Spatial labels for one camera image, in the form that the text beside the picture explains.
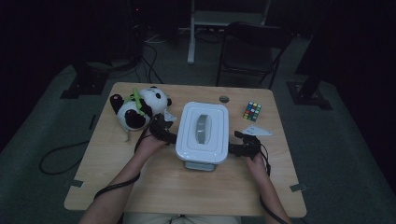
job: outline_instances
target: black cable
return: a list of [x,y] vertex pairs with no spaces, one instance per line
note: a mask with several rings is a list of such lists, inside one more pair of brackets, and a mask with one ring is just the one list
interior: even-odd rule
[[158,74],[155,72],[155,70],[154,70],[154,68],[153,68],[154,63],[155,63],[155,61],[157,60],[157,55],[158,55],[157,50],[156,50],[154,47],[152,47],[152,46],[150,46],[150,45],[148,45],[148,44],[145,44],[145,46],[147,46],[147,47],[153,49],[153,50],[154,50],[154,53],[155,53],[155,54],[154,54],[154,59],[152,60],[152,63],[149,63],[144,57],[142,57],[143,61],[144,61],[144,62],[148,65],[148,67],[149,67],[149,70],[148,70],[148,82],[149,82],[149,83],[152,83],[152,81],[151,81],[151,71],[152,71],[152,72],[154,73],[155,77],[158,78],[158,80],[160,80],[160,82],[163,84],[163,81],[160,79],[160,77],[158,76]]
[[136,182],[139,178],[140,178],[140,172],[139,172],[139,174],[138,174],[137,176],[135,176],[134,178],[132,178],[132,179],[130,179],[130,180],[128,180],[128,181],[125,181],[125,182],[122,182],[122,183],[119,183],[119,184],[115,184],[115,185],[107,186],[107,187],[105,187],[105,188],[99,190],[99,191],[95,194],[94,199],[96,199],[97,197],[99,197],[99,196],[102,195],[103,193],[106,193],[106,192],[111,191],[111,190],[113,190],[113,189],[120,189],[120,188],[126,187],[126,186],[128,186],[128,185],[132,185],[132,184],[133,184],[134,182]]
[[134,73],[136,74],[136,77],[137,77],[138,82],[139,82],[139,83],[142,82],[142,81],[140,80],[139,73],[137,72],[137,68],[134,70]]
[[271,174],[271,165],[270,165],[270,162],[268,160],[269,159],[268,150],[263,144],[262,144],[262,147],[265,149],[265,153],[267,154],[267,156],[265,156],[264,153],[262,153],[262,151],[260,151],[260,153],[262,154],[262,156],[265,159],[265,167],[266,167],[266,170],[267,170],[267,174],[268,174],[268,176],[270,176],[270,174]]
[[143,65],[143,67],[145,68],[145,78],[146,78],[146,81],[147,81],[147,83],[149,83],[149,73],[148,73],[148,69],[147,69],[147,67],[146,67],[145,61],[142,62],[142,65]]
[[41,171],[43,174],[45,174],[45,175],[61,175],[61,174],[66,173],[67,171],[69,171],[69,170],[73,169],[75,166],[77,166],[77,165],[82,161],[82,158],[79,159],[78,161],[76,161],[76,162],[75,162],[72,166],[70,166],[69,168],[64,169],[64,170],[62,170],[62,171],[57,171],[57,172],[49,172],[49,171],[44,170],[44,168],[43,168],[44,160],[45,160],[50,154],[52,154],[52,153],[54,153],[54,152],[56,152],[56,151],[68,149],[68,148],[70,148],[70,147],[81,146],[81,145],[84,145],[84,144],[88,144],[89,142],[90,142],[90,141],[85,141],[85,142],[76,143],[76,144],[70,145],[70,146],[56,147],[55,149],[52,149],[51,151],[47,152],[47,153],[41,158],[41,161],[40,161],[40,163],[38,164],[38,169],[40,169],[40,171]]
[[260,204],[262,205],[262,207],[264,208],[265,212],[267,212],[273,219],[275,219],[277,222],[279,222],[280,224],[288,224],[285,220],[283,220],[282,218],[280,218],[279,216],[275,215],[266,205],[265,203],[262,201],[262,196],[260,196]]
[[149,77],[148,77],[148,69],[147,69],[147,67],[145,66],[145,64],[144,63],[142,63],[142,66],[143,66],[143,68],[145,69],[145,72],[144,72],[144,77],[146,78],[146,80],[149,82]]

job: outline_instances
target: panda plush toy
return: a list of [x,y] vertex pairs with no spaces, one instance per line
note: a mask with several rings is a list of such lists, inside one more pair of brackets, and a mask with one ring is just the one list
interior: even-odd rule
[[172,100],[159,88],[150,87],[140,91],[133,88],[133,91],[125,99],[119,94],[109,99],[125,132],[146,127],[153,116],[164,114],[165,109],[172,104]]

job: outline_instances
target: wooden table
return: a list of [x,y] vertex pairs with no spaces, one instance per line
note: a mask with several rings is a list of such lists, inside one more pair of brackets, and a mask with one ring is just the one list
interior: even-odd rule
[[[116,83],[110,93],[127,96],[133,87],[139,90],[152,86],[141,83]],[[241,144],[233,131],[242,131],[255,125],[273,132],[259,136],[269,153],[272,165],[271,179],[280,201],[290,217],[306,214],[303,195],[292,192],[290,186],[298,184],[288,143],[276,108],[274,95],[269,90],[203,86],[156,84],[172,99],[168,111],[177,117],[171,128],[177,133],[182,109],[187,102],[222,104],[220,96],[228,96],[224,104],[230,115],[230,142]],[[249,101],[262,105],[256,122],[243,119]],[[109,101],[96,125],[75,180],[79,187],[71,186],[64,206],[70,210],[85,210],[94,194],[105,187],[134,154],[134,145],[141,131],[127,135],[121,128]],[[190,215],[262,216],[259,192],[242,158],[229,154],[227,160],[213,172],[186,169],[177,155],[175,145],[165,147],[146,163],[140,179],[126,206],[127,212],[171,213]]]

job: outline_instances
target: container lid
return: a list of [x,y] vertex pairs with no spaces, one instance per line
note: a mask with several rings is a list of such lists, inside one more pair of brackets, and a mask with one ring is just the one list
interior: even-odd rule
[[229,116],[224,105],[189,102],[177,133],[177,156],[183,161],[219,164],[229,145]]

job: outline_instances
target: hand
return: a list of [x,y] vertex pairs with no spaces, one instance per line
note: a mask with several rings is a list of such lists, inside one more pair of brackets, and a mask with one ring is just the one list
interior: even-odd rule
[[137,147],[134,157],[140,160],[146,161],[157,151],[159,151],[166,142],[157,139],[151,132],[149,128],[146,130],[145,136]]
[[262,154],[258,153],[253,160],[250,157],[245,157],[245,161],[256,182],[262,183],[262,181],[269,179]]

